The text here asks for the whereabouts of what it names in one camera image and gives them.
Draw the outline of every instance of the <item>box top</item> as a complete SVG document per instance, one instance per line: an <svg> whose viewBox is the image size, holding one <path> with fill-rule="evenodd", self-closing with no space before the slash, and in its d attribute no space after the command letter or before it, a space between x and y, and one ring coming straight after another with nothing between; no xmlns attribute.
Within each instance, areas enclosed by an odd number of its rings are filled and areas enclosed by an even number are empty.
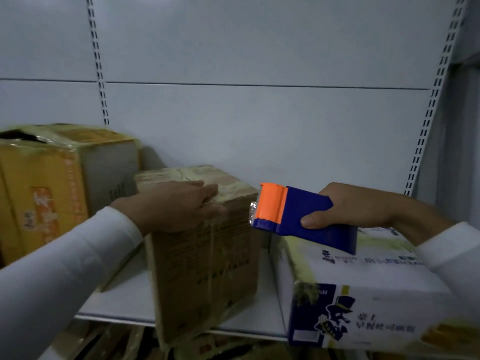
<svg viewBox="0 0 480 360"><path fill-rule="evenodd" d="M52 124L13 126L0 132L0 141L3 144L15 146L55 146L76 149L135 141L135 139L97 126Z"/></svg>
<svg viewBox="0 0 480 360"><path fill-rule="evenodd" d="M282 244L297 282L450 292L418 258L411 243L393 229L359 229L355 256L293 236L282 238Z"/></svg>
<svg viewBox="0 0 480 360"><path fill-rule="evenodd" d="M135 175L135 182L140 192L145 192L159 183L168 181L204 181L205 184L217 183L218 195L214 197L212 201L218 203L258 194L256 188L212 165L165 168L141 172Z"/></svg>

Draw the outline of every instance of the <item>person's left hand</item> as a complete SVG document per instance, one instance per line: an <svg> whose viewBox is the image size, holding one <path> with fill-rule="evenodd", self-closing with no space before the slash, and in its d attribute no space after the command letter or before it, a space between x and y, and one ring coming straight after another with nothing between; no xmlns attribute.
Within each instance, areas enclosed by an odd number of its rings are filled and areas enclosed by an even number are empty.
<svg viewBox="0 0 480 360"><path fill-rule="evenodd" d="M116 199L110 206L132 220L143 236L154 231L180 232L226 213L222 205L203 205L218 193L217 184L204 185L201 180L165 182L148 192Z"/></svg>

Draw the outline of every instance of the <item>white sleeve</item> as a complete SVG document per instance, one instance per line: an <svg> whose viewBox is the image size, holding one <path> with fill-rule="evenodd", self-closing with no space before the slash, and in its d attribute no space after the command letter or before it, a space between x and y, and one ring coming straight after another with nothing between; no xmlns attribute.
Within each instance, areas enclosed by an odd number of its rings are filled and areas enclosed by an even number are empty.
<svg viewBox="0 0 480 360"><path fill-rule="evenodd" d="M107 274L143 240L123 213L94 217L0 270L0 354L36 360Z"/></svg>
<svg viewBox="0 0 480 360"><path fill-rule="evenodd" d="M480 231L466 222L417 247L423 263L480 315Z"/></svg>

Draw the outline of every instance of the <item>brown cardboard box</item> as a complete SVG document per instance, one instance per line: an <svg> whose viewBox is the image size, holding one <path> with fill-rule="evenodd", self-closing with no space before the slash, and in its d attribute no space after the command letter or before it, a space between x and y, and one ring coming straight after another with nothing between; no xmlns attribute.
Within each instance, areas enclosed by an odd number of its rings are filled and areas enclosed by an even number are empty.
<svg viewBox="0 0 480 360"><path fill-rule="evenodd" d="M115 198L134 194L138 170L135 139L104 128L55 124L0 132L6 264L72 230Z"/></svg>
<svg viewBox="0 0 480 360"><path fill-rule="evenodd" d="M166 168L135 177L140 192L166 181L218 183L224 217L196 230L147 237L156 327L163 350L218 325L257 290L261 239L248 223L258 190L210 165Z"/></svg>

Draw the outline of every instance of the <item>shelf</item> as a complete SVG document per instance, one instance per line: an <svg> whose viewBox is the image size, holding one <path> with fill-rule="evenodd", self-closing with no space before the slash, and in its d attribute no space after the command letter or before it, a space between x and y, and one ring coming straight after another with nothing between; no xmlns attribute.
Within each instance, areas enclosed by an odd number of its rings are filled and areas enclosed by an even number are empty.
<svg viewBox="0 0 480 360"><path fill-rule="evenodd" d="M155 309L145 251L142 249L125 266L105 292L93 293L76 318L154 327ZM261 251L258 291L253 302L209 332L287 340L267 250Z"/></svg>

